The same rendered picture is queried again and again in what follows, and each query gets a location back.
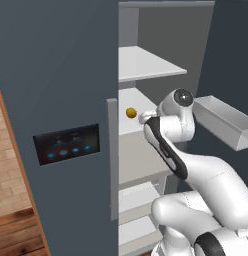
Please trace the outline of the white fridge shelf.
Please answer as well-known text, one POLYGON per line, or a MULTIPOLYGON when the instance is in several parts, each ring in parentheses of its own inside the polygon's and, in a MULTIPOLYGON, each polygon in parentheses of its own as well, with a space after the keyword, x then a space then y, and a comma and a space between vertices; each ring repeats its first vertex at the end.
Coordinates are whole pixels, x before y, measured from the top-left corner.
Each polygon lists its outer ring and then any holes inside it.
POLYGON ((137 81, 186 74, 187 71, 138 46, 120 47, 118 80, 137 81))
POLYGON ((162 196, 166 179, 148 181, 119 191, 119 224, 148 216, 152 202, 162 196))
POLYGON ((126 135, 143 130, 138 116, 146 111, 155 110, 157 106, 136 88, 119 91, 119 134, 126 135), (129 118, 126 110, 133 108, 136 111, 134 118, 129 118))
POLYGON ((150 216, 119 226, 119 256, 140 256, 154 248, 162 234, 150 216))

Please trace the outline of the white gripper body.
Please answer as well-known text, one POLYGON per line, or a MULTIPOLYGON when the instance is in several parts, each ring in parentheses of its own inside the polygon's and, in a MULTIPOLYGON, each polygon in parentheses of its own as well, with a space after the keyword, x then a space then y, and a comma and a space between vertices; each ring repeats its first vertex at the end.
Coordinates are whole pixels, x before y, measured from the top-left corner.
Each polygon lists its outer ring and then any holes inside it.
POLYGON ((157 116, 158 113, 156 110, 145 111, 138 116, 138 121, 141 125, 144 125, 150 118, 157 116))

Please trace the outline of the dark grey fridge door with panel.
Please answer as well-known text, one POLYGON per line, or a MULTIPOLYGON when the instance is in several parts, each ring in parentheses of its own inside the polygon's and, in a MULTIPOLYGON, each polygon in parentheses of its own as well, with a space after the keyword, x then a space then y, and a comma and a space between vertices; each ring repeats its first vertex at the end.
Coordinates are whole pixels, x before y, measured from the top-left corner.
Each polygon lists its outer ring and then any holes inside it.
POLYGON ((0 0, 0 95, 51 256, 118 256, 118 0, 0 0))

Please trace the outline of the grey fridge interior cabinet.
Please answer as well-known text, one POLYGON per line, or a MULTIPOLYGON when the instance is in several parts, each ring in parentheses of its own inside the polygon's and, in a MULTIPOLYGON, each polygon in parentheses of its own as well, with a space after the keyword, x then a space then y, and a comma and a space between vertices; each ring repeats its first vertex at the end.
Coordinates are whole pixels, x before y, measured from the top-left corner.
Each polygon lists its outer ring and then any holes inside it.
POLYGON ((197 92, 213 8, 213 0, 119 5, 122 46, 139 46, 187 71, 136 82, 134 85, 153 103, 160 103, 177 88, 197 92))

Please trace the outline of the dark grey open fridge door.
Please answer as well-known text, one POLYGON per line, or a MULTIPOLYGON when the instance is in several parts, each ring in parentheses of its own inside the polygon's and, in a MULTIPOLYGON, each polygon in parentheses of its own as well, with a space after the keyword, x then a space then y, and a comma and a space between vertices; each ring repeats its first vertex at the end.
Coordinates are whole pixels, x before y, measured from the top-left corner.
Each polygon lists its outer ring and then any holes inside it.
MULTIPOLYGON (((248 115, 248 0, 215 1, 197 95, 248 115)), ((248 186, 248 149, 235 151, 198 125, 188 150, 225 160, 248 186)))

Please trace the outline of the yellow-brown round lemon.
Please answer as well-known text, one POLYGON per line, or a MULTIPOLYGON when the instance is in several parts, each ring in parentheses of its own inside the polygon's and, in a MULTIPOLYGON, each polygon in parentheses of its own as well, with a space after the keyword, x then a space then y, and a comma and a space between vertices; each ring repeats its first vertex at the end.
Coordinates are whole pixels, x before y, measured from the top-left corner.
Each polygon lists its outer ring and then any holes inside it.
POLYGON ((127 115, 128 118, 133 119, 133 118, 136 117, 137 111, 134 108, 132 108, 132 107, 127 108, 126 109, 126 115, 127 115))

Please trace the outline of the pale fridge drawer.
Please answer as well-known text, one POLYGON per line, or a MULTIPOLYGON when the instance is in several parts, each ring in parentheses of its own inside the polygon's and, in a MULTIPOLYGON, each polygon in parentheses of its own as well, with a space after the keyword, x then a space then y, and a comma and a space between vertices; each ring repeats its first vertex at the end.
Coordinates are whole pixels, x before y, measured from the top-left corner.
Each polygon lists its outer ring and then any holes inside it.
POLYGON ((142 131, 119 137, 119 188, 134 186, 170 174, 170 170, 146 141, 142 131))

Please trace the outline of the white fridge door bin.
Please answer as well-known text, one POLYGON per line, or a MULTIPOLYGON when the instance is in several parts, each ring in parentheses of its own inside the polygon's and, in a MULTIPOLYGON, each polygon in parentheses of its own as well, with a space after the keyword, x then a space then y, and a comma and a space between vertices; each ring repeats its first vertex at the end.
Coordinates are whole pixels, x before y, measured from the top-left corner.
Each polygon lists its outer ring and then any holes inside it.
POLYGON ((248 115, 210 95, 194 99, 198 123, 235 151, 248 149, 248 115))

